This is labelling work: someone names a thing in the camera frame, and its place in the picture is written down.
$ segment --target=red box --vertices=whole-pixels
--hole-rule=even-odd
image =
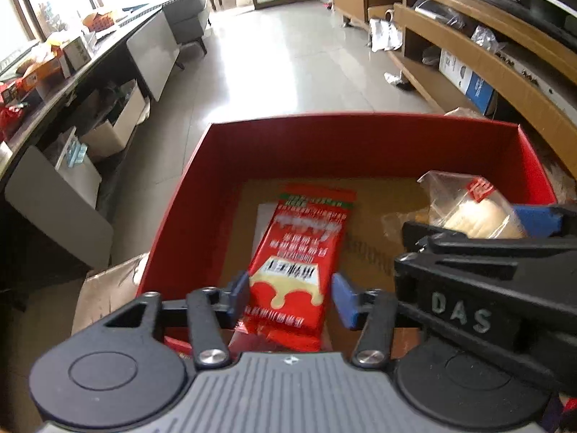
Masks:
[[[393,113],[213,124],[164,215],[139,294],[158,291],[164,299],[177,299],[219,284],[248,179],[416,180],[429,170],[483,176],[514,204],[555,202],[549,181],[516,124]],[[169,345],[185,349],[188,344]]]

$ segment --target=wooden shelf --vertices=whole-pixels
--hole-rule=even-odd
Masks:
[[[513,39],[577,84],[577,53],[535,26],[481,0],[435,0]]]
[[[495,88],[535,127],[577,177],[577,127],[529,80],[464,34],[406,6],[395,5],[395,20],[400,26],[451,52]]]
[[[390,51],[389,56],[436,113],[446,114],[458,107],[479,111],[475,104],[437,69],[404,57],[399,52]]]

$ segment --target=tile floor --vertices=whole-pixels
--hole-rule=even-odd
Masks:
[[[429,112],[416,93],[397,90],[383,74],[398,73],[385,53],[366,47],[361,29],[342,28],[318,2],[213,16],[207,56],[181,52],[150,118],[127,157],[114,219],[113,264],[150,249],[164,210],[210,122],[326,111]],[[70,333],[82,282],[42,289],[23,314],[9,314],[0,407],[13,433],[40,419],[27,392],[34,359]]]

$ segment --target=black circular disc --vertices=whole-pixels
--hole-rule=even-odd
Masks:
[[[98,335],[80,332],[34,365],[30,391],[43,417],[71,428],[115,429],[176,399],[186,369],[175,352],[133,329]]]
[[[437,338],[409,351],[395,381],[409,403],[444,424],[501,431],[532,421],[547,393]]]

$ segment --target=bread in plastic bag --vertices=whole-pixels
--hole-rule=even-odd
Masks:
[[[429,224],[470,238],[525,237],[513,207],[485,178],[429,171],[418,182],[429,194]]]

